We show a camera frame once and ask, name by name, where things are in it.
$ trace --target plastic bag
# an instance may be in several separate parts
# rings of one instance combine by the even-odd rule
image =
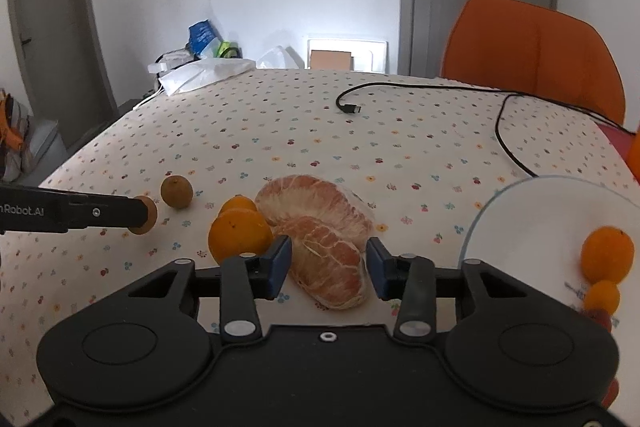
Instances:
[[[282,46],[276,46],[275,48],[266,52],[262,57],[256,61],[256,68],[259,70],[299,70],[300,67],[293,60],[293,57],[289,55]]]
[[[255,62],[246,58],[205,58],[169,71],[159,80],[167,95],[171,96],[176,92],[188,92],[209,86],[254,68]]]
[[[216,57],[220,42],[209,21],[195,23],[189,28],[189,47],[198,58]]]

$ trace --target table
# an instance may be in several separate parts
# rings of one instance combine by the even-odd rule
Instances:
[[[344,184],[372,208],[376,230],[395,255],[415,253],[457,266],[465,234],[496,193],[526,178],[502,151],[494,122],[503,94],[372,87],[348,96],[358,115],[335,107],[351,85],[373,81],[459,85],[333,71],[254,70],[204,89],[158,97],[104,131],[43,184],[135,196],[158,203],[148,234],[86,229],[65,235],[7,233],[0,238],[0,411],[23,425],[50,407],[34,361],[45,331],[65,317],[173,259],[215,266],[207,232],[222,203],[254,197],[266,180],[304,172]],[[604,134],[587,117],[532,98],[508,102],[501,133],[538,174],[603,184],[640,203],[640,187]],[[169,174],[195,191],[190,208],[159,200]],[[452,303],[438,329],[454,323]],[[399,301],[370,296],[333,312],[287,280],[272,302],[258,301],[271,323],[392,325]],[[199,322],[217,331],[215,299]]]

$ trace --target screw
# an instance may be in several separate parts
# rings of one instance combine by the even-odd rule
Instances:
[[[225,324],[225,332],[232,337],[246,337],[255,331],[255,324],[249,321],[231,321]]]
[[[431,333],[431,326],[423,321],[407,321],[400,324],[400,333],[408,337],[425,337]]]
[[[325,331],[324,333],[320,333],[320,340],[323,342],[335,342],[338,340],[338,335],[333,331]]]

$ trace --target orange object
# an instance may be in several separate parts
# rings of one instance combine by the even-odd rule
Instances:
[[[7,95],[4,93],[4,89],[0,89],[0,142],[6,143],[7,147],[15,150],[21,151],[24,146],[24,139],[20,132],[13,127],[7,120],[11,111],[7,111],[7,103],[10,105],[12,102],[11,95]]]
[[[562,13],[514,0],[469,0],[451,31],[442,76],[513,89],[625,117],[625,93],[597,31]]]
[[[585,310],[604,310],[613,315],[620,306],[620,291],[611,281],[596,282],[584,296]]]
[[[616,398],[620,394],[620,384],[618,383],[618,379],[614,378],[611,384],[609,384],[609,389],[607,390],[607,394],[602,399],[602,406],[604,409],[608,409],[615,402]]]
[[[631,271],[634,242],[616,227],[601,227],[582,244],[580,267],[590,283],[611,281],[619,284]]]
[[[611,315],[609,315],[603,309],[582,310],[582,315],[590,318],[596,324],[601,325],[603,328],[609,331],[609,333],[613,329],[613,324],[611,324]]]
[[[626,155],[626,164],[636,180],[640,180],[640,129],[638,131]]]
[[[160,197],[171,208],[187,208],[193,200],[193,187],[184,176],[169,176],[160,185]]]
[[[262,214],[247,208],[230,208],[209,229],[209,251],[218,264],[241,253],[261,255],[272,242],[273,233]]]
[[[247,208],[248,210],[254,210],[255,212],[258,211],[253,200],[250,200],[246,196],[241,196],[240,194],[236,194],[233,198],[223,204],[218,215],[230,208]]]

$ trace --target white plastic bag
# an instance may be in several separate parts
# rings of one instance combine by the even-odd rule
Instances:
[[[300,67],[293,60],[293,57],[287,53],[286,49],[282,46],[276,46],[275,48],[266,52],[262,57],[257,60],[257,66],[259,70],[299,70]]]
[[[160,83],[171,96],[209,86],[254,68],[255,62],[246,58],[205,58],[170,71],[160,78]]]

